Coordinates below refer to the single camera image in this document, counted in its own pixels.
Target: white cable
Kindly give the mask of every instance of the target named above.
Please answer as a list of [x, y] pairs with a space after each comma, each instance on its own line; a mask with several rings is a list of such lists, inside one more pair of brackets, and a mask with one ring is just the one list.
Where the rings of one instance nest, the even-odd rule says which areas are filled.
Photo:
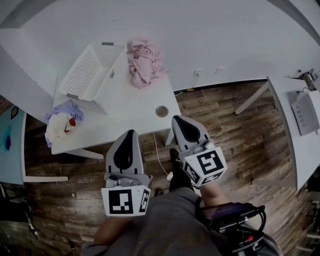
[[[192, 86], [191, 86], [189, 89], [186, 89], [186, 91], [192, 89], [192, 88], [195, 86], [196, 81], [198, 80], [199, 76], [200, 76], [199, 73], [197, 73], [197, 74], [195, 75], [195, 79], [194, 79], [194, 81], [193, 81], [193, 83], [192, 83]], [[180, 92], [179, 94], [176, 94], [176, 95], [174, 95], [174, 96], [177, 97], [177, 96], [180, 95], [180, 94], [184, 94], [184, 92], [182, 91], [182, 92]]]
[[158, 147], [157, 147], [156, 137], [155, 137], [155, 134], [154, 134], [154, 133], [152, 133], [152, 135], [153, 135], [153, 138], [154, 138], [156, 158], [158, 159], [158, 162], [159, 162], [159, 164], [161, 165], [164, 173], [165, 173], [166, 175], [169, 175], [169, 174], [166, 172], [165, 168], [162, 166], [161, 162], [160, 162], [159, 155], [158, 155]]

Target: white table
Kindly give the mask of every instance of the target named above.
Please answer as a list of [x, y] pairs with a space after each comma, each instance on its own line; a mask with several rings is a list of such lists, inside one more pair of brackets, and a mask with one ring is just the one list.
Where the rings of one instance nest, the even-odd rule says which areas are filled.
[[[174, 137], [172, 117], [181, 115], [181, 112], [168, 76], [164, 75], [143, 89], [135, 88], [131, 80], [132, 75], [128, 74], [110, 114], [100, 114], [80, 107], [84, 120], [77, 124], [73, 134], [52, 145], [52, 154], [69, 153], [101, 160], [104, 158], [102, 154], [84, 148], [113, 142], [130, 129], [139, 135], [168, 130], [165, 145], [169, 145]], [[53, 107], [71, 99], [58, 93], [60, 82], [61, 79], [57, 82]], [[166, 117], [156, 115], [159, 106], [168, 109]]]
[[290, 78], [267, 77], [268, 81], [235, 113], [238, 115], [248, 108], [259, 96], [270, 89], [275, 104], [281, 115], [286, 137], [289, 143], [292, 162], [293, 180], [261, 180], [252, 181], [254, 185], [294, 187], [299, 190], [320, 164], [320, 136], [316, 132], [301, 136], [291, 104], [297, 99], [297, 91], [307, 87], [303, 80]]
[[25, 127], [27, 113], [16, 106], [10, 107], [0, 116], [0, 134], [10, 137], [9, 147], [0, 149], [0, 182], [20, 184], [24, 182], [63, 182], [67, 176], [26, 176]]

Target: white laundry basket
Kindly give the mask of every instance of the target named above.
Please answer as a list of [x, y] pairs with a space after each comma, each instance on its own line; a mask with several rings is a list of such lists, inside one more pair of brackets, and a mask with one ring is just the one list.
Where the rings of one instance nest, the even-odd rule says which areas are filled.
[[72, 65], [58, 91], [85, 109], [108, 114], [128, 72], [125, 44], [93, 42]]

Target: white wall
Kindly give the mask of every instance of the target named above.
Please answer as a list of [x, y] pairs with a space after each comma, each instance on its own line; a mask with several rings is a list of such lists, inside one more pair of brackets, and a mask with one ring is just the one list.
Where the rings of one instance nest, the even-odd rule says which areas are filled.
[[22, 0], [0, 0], [0, 23]]
[[[296, 21], [320, 46], [320, 35], [315, 30], [310, 21], [305, 17], [305, 15], [291, 2], [291, 0], [267, 0], [272, 3], [274, 6], [282, 10], [294, 21]], [[313, 4], [309, 1], [307, 8], [314, 7]]]
[[320, 35], [320, 5], [316, 0], [289, 0]]
[[45, 113], [53, 107], [53, 98], [41, 89], [0, 45], [0, 95], [46, 123]]
[[31, 79], [53, 97], [57, 74], [50, 67], [50, 61], [45, 60], [42, 52], [37, 50], [32, 41], [29, 42], [29, 38], [23, 29], [0, 29], [0, 44], [3, 48]]
[[[314, 68], [320, 54], [311, 36], [267, 0], [58, 0], [22, 30], [58, 75], [90, 41], [149, 36], [164, 50], [174, 90], [188, 88], [197, 68], [203, 72], [196, 86], [204, 86], [293, 75]], [[215, 74], [217, 67], [225, 72]]]

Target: person's hand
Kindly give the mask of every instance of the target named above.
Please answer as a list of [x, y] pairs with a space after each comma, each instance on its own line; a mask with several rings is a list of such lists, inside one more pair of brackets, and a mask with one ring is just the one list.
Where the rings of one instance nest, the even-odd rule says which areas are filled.
[[132, 217], [109, 217], [94, 235], [94, 243], [111, 246], [131, 225]]
[[215, 181], [204, 184], [199, 189], [206, 207], [219, 206], [231, 202]]

